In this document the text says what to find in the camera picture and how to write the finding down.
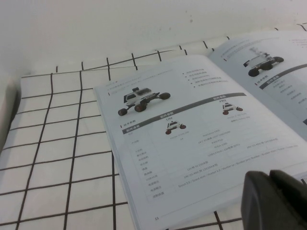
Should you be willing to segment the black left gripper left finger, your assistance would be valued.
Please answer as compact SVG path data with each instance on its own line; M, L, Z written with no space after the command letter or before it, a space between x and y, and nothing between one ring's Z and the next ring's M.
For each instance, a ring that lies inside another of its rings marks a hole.
M249 171L245 175L241 216L245 230L289 230L293 222L284 223L290 212L270 174Z

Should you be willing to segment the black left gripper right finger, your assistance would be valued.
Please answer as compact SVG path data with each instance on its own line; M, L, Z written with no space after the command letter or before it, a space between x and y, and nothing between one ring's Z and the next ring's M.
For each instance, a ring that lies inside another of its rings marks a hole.
M283 206L290 212L283 218L284 223L294 223L292 230L307 228L307 186L281 170L270 171L273 180L282 196Z

